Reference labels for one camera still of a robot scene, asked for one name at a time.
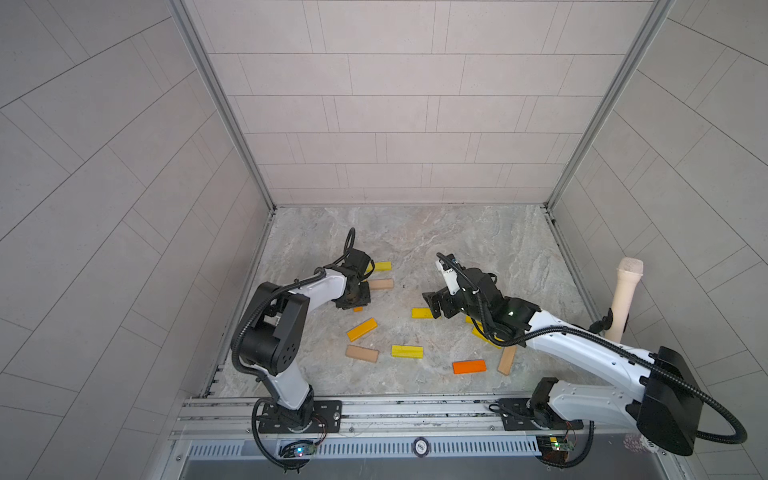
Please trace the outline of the amber orange block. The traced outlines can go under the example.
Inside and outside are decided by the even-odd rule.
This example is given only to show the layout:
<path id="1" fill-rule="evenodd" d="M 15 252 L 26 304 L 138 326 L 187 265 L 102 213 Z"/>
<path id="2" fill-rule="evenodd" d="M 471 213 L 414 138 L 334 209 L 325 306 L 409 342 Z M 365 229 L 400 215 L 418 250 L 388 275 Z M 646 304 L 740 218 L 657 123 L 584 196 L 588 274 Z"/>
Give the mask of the amber orange block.
<path id="1" fill-rule="evenodd" d="M 355 326 L 347 332 L 347 337 L 350 342 L 355 342 L 361 339 L 363 336 L 372 332 L 378 327 L 378 323 L 374 318 L 370 318 L 365 322 Z"/>

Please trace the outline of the circuit board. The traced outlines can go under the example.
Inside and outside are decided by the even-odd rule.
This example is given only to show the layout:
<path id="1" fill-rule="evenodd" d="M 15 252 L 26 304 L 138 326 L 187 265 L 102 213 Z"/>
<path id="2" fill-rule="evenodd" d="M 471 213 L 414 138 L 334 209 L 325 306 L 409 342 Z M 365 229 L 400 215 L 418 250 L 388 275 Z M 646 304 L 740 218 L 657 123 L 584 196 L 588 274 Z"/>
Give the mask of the circuit board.
<path id="1" fill-rule="evenodd" d="M 556 465 L 567 463 L 575 449 L 575 444 L 564 436 L 537 436 L 536 442 L 540 452 L 538 460 Z"/>
<path id="2" fill-rule="evenodd" d="M 282 459 L 303 459 L 317 452 L 318 443 L 308 440 L 298 440 L 282 446 L 279 457 Z"/>

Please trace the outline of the beige microphone on stand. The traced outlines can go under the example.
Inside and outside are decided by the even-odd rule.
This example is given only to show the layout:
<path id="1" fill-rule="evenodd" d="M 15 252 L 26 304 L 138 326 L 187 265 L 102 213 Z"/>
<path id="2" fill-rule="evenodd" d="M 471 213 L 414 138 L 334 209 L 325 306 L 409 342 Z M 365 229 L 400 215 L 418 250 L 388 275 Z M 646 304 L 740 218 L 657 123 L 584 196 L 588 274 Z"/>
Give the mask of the beige microphone on stand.
<path id="1" fill-rule="evenodd" d="M 615 343 L 620 343 L 628 321 L 629 310 L 638 283 L 644 273 L 642 260 L 624 257 L 617 267 L 616 288 L 613 300 L 606 315 L 610 326 L 604 331 L 604 337 Z"/>

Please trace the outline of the left circuit board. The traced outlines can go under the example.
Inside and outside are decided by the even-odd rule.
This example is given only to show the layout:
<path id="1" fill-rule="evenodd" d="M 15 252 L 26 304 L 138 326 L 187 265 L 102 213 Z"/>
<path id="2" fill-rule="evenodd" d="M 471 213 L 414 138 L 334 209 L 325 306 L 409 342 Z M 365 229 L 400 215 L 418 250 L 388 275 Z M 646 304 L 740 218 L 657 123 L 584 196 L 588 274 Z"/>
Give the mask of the left circuit board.
<path id="1" fill-rule="evenodd" d="M 303 459 L 317 452 L 318 443 L 308 440 L 298 440 L 282 446 L 279 457 L 282 459 Z"/>

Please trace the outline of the tan block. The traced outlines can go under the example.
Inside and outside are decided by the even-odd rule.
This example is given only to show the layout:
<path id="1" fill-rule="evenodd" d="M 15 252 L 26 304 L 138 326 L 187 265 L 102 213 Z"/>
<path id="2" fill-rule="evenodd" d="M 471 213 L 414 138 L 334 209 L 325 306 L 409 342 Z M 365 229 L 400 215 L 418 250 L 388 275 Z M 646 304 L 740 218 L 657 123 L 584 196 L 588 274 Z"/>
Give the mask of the tan block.
<path id="1" fill-rule="evenodd" d="M 517 352 L 516 346 L 504 347 L 502 355 L 497 366 L 497 371 L 504 376 L 509 376 L 514 364 L 515 356 Z"/>
<path id="2" fill-rule="evenodd" d="M 379 358 L 379 351 L 356 345 L 348 345 L 345 351 L 345 355 L 353 360 L 377 363 Z"/>
<path id="3" fill-rule="evenodd" d="M 391 290 L 395 286 L 395 282 L 391 278 L 368 280 L 367 284 L 369 285 L 369 288 L 373 291 Z"/>

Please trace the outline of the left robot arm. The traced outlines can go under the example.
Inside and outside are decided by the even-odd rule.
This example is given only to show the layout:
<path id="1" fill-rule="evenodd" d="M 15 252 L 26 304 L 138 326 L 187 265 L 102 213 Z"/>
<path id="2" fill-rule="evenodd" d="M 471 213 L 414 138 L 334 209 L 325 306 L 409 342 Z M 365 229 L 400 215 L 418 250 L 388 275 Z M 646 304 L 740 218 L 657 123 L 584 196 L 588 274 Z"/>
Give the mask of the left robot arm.
<path id="1" fill-rule="evenodd" d="M 370 303 L 368 277 L 375 264 L 352 247 L 306 279 L 277 285 L 264 282 L 238 322 L 230 352 L 234 369 L 267 386 L 279 423 L 289 428 L 310 424 L 314 391 L 294 363 L 308 314 L 332 303 L 341 310 Z"/>

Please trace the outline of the aluminium rail frame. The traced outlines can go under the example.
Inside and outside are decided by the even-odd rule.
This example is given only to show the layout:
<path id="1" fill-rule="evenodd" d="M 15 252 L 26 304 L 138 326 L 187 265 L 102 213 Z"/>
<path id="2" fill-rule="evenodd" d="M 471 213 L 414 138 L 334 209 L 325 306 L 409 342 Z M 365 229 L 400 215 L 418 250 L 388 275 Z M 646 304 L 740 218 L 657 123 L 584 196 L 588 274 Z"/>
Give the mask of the aluminium rail frame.
<path id="1" fill-rule="evenodd" d="M 634 421 L 626 415 L 627 401 L 608 387 L 578 386 L 566 401 L 584 401 L 587 393 L 594 394 L 597 405 L 585 405 L 581 410 L 573 405 L 551 407 L 566 421 L 581 420 L 585 430 L 590 422 L 609 432 L 635 432 Z M 528 393 L 501 395 L 384 395 L 322 397 L 318 400 L 338 400 L 343 404 L 338 433 L 327 433 L 332 438 L 395 437 L 395 436 L 470 436 L 493 435 L 543 435 L 549 431 L 576 430 L 527 430 L 507 432 L 501 417 L 488 406 L 502 398 L 530 398 Z M 255 399 L 205 398 L 184 402 L 171 428 L 173 439 L 248 439 L 257 430 L 252 417 Z M 299 438 L 313 434 L 262 434 L 268 439 Z"/>

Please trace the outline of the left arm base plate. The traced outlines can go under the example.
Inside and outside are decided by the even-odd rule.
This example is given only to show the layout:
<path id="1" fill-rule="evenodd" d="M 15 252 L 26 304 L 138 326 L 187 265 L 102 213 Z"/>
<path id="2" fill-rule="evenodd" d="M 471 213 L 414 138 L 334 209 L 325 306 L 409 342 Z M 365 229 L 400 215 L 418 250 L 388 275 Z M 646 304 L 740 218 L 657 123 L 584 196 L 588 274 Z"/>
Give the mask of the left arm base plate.
<path id="1" fill-rule="evenodd" d="M 338 433 L 343 404 L 338 400 L 307 402 L 298 410 L 262 401 L 252 417 L 260 434 Z"/>

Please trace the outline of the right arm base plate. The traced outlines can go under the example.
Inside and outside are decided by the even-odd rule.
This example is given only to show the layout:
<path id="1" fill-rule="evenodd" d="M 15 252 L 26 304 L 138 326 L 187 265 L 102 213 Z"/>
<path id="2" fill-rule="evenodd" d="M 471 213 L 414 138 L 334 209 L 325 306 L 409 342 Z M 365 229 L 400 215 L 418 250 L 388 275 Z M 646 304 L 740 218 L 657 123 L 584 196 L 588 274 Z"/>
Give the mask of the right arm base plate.
<path id="1" fill-rule="evenodd" d="M 499 415 L 507 432 L 527 430 L 583 430 L 581 420 L 566 421 L 547 404 L 534 406 L 530 398 L 502 398 L 488 409 Z"/>

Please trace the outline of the right circuit board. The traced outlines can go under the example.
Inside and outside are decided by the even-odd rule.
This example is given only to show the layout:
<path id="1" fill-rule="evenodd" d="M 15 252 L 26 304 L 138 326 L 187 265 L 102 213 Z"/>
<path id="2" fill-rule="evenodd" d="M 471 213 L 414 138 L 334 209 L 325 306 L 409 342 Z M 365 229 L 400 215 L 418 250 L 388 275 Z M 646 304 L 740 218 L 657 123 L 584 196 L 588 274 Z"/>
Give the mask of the right circuit board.
<path id="1" fill-rule="evenodd" d="M 536 442 L 540 452 L 538 460 L 556 465 L 567 463 L 575 449 L 575 444 L 564 436 L 537 436 Z"/>

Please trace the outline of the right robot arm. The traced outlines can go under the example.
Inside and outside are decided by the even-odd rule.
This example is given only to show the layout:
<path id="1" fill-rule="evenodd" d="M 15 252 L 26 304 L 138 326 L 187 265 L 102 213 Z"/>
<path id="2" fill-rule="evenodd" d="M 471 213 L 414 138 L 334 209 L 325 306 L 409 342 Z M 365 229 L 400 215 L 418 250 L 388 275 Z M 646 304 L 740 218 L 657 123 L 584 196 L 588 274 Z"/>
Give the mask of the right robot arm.
<path id="1" fill-rule="evenodd" d="M 465 314 L 496 346 L 544 352 L 606 381 L 595 387 L 541 380 L 529 401 L 537 424 L 554 418 L 632 426 L 680 456 L 691 455 L 699 440 L 746 442 L 742 422 L 699 388 L 675 350 L 632 348 L 574 326 L 532 302 L 503 295 L 495 274 L 466 268 L 452 256 L 440 255 L 436 266 L 445 286 L 423 295 L 433 316 Z"/>

